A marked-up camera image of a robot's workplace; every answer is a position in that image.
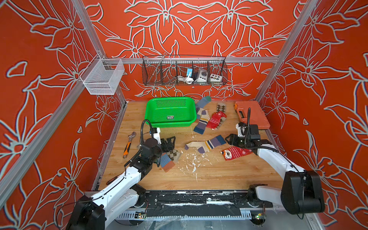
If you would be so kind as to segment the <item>green plastic basket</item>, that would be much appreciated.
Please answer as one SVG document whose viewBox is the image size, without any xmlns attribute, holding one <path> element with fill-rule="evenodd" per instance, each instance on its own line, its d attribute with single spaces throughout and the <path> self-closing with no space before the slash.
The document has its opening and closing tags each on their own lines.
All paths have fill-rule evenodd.
<svg viewBox="0 0 368 230">
<path fill-rule="evenodd" d="M 145 119 L 153 127 L 189 127 L 197 119 L 195 108 L 190 97 L 155 98 L 147 102 Z"/>
</svg>

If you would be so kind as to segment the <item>orange adjustable wrench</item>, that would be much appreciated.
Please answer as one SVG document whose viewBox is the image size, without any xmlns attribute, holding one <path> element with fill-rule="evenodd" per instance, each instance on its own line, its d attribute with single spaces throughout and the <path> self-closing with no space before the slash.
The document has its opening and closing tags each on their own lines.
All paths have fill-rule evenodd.
<svg viewBox="0 0 368 230">
<path fill-rule="evenodd" d="M 126 159 L 128 154 L 129 154 L 129 150 L 130 150 L 130 146 L 132 144 L 132 140 L 136 137 L 137 133 L 136 132 L 132 132 L 131 135 L 128 136 L 128 143 L 126 144 L 124 153 L 123 153 L 123 158 Z"/>
</svg>

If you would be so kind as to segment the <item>orange tool case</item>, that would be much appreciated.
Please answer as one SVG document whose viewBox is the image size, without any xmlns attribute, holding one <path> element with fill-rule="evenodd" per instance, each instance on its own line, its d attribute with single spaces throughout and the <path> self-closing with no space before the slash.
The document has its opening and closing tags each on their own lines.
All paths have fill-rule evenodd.
<svg viewBox="0 0 368 230">
<path fill-rule="evenodd" d="M 250 124 L 258 125 L 261 130 L 270 128 L 270 123 L 266 118 L 264 111 L 257 101 L 236 101 L 234 109 L 239 117 L 239 120 L 243 123 L 247 123 L 248 110 L 251 109 L 250 113 Z"/>
</svg>

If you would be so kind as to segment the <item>red penguin christmas sock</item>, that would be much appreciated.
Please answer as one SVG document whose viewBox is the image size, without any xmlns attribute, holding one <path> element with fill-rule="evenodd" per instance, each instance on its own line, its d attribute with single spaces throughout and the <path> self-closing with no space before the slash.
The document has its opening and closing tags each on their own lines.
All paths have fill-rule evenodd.
<svg viewBox="0 0 368 230">
<path fill-rule="evenodd" d="M 238 159 L 242 156 L 247 156 L 253 153 L 252 150 L 248 149 L 242 149 L 236 146 L 231 146 L 227 149 L 222 150 L 221 155 L 224 157 L 226 161 L 231 161 Z"/>
</svg>

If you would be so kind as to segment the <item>white power adapter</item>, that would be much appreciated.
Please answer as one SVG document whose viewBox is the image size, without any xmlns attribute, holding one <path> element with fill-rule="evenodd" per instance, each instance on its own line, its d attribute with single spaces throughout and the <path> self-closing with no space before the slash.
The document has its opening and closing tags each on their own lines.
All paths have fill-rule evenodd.
<svg viewBox="0 0 368 230">
<path fill-rule="evenodd" d="M 204 69 L 200 69 L 197 73 L 197 77 L 195 82 L 197 83 L 205 83 L 208 80 L 208 71 Z"/>
</svg>

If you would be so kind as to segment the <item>white dotted box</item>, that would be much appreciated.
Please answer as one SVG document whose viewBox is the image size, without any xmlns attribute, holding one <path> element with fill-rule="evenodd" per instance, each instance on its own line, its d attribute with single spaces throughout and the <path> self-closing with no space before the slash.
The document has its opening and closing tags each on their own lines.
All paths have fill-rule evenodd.
<svg viewBox="0 0 368 230">
<path fill-rule="evenodd" d="M 222 78 L 223 77 L 221 75 L 211 74 L 209 81 L 211 84 L 222 84 Z"/>
</svg>

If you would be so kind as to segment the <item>cream purple striped sock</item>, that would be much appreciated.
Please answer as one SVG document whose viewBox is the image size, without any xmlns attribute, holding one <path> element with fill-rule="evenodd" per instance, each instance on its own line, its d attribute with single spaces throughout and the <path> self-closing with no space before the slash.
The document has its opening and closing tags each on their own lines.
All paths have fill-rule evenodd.
<svg viewBox="0 0 368 230">
<path fill-rule="evenodd" d="M 192 141 L 190 143 L 187 143 L 184 146 L 184 149 L 188 150 L 190 148 L 196 148 L 199 153 L 203 154 L 203 153 L 209 152 L 210 150 L 218 146 L 222 146 L 224 144 L 226 144 L 225 139 L 221 135 L 218 135 L 210 140 Z"/>
<path fill-rule="evenodd" d="M 206 109 L 199 108 L 197 114 L 200 116 L 200 118 L 198 124 L 194 128 L 194 132 L 203 135 L 210 120 L 209 112 Z"/>
</svg>

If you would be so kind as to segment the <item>blue white small box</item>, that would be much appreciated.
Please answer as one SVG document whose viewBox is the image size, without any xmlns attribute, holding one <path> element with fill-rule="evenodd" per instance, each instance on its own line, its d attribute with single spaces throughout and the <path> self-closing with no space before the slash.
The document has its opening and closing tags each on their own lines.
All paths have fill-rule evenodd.
<svg viewBox="0 0 368 230">
<path fill-rule="evenodd" d="M 186 77 L 187 78 L 192 78 L 192 74 L 193 74 L 193 69 L 192 68 L 188 68 L 187 72 L 186 72 Z"/>
</svg>

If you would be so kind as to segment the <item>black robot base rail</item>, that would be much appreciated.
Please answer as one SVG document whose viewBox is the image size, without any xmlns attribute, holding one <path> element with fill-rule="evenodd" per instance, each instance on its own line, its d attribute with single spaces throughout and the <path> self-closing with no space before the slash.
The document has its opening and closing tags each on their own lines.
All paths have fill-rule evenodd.
<svg viewBox="0 0 368 230">
<path fill-rule="evenodd" d="M 248 199 L 247 190 L 148 190 L 145 202 L 129 211 L 146 218 L 250 218 L 245 211 L 272 209 L 267 201 Z"/>
</svg>

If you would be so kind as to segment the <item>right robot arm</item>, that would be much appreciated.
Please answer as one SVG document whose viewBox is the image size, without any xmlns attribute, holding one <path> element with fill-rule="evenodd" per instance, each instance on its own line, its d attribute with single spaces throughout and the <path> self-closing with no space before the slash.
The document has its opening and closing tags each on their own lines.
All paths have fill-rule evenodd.
<svg viewBox="0 0 368 230">
<path fill-rule="evenodd" d="M 237 134 L 230 134 L 226 142 L 241 150 L 250 150 L 266 161 L 282 178 L 281 189 L 264 184 L 251 185 L 246 201 L 257 206 L 262 202 L 281 205 L 289 214 L 322 213 L 325 211 L 321 178 L 315 171 L 298 166 L 281 154 L 272 143 L 262 139 L 257 125 L 240 122 Z"/>
</svg>

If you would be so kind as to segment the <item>clear acrylic wall bin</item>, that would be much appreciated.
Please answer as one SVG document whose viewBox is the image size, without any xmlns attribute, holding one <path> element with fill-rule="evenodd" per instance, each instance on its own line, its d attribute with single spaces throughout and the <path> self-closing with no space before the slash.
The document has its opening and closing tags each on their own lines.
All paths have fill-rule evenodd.
<svg viewBox="0 0 368 230">
<path fill-rule="evenodd" d="M 79 78 L 91 95 L 114 95 L 124 72 L 121 60 L 111 67 L 95 59 Z"/>
</svg>

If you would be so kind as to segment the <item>red snowflake christmas sock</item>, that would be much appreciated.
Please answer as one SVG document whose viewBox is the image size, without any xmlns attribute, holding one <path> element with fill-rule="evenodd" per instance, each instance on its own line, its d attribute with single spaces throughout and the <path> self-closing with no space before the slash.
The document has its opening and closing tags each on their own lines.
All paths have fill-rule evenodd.
<svg viewBox="0 0 368 230">
<path fill-rule="evenodd" d="M 206 127 L 216 129 L 219 126 L 222 118 L 227 118 L 227 115 L 221 111 L 214 113 L 208 121 Z"/>
</svg>

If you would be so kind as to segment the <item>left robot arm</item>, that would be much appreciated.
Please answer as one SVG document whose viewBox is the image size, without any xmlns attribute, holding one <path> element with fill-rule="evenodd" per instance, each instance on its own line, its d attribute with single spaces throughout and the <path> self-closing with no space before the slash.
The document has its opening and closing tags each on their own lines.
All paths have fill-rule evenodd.
<svg viewBox="0 0 368 230">
<path fill-rule="evenodd" d="M 163 150 L 154 135 L 143 140 L 140 149 L 125 163 L 125 171 L 91 197 L 82 196 L 75 204 L 67 230 L 104 230 L 127 209 L 145 202 L 146 190 L 138 183 L 160 165 Z"/>
</svg>

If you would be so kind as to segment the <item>brown argyle sock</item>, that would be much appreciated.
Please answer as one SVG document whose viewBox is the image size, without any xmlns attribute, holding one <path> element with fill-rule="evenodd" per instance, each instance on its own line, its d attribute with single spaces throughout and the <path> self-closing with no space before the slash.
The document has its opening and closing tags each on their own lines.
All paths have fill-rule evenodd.
<svg viewBox="0 0 368 230">
<path fill-rule="evenodd" d="M 226 104 L 225 103 L 217 103 L 216 110 L 217 112 L 226 113 Z"/>
<path fill-rule="evenodd" d="M 171 161 L 173 161 L 174 163 L 178 163 L 178 161 L 179 161 L 179 159 L 182 155 L 182 151 L 178 151 L 176 149 L 173 149 L 173 150 L 167 152 L 166 154 L 171 159 Z"/>
</svg>

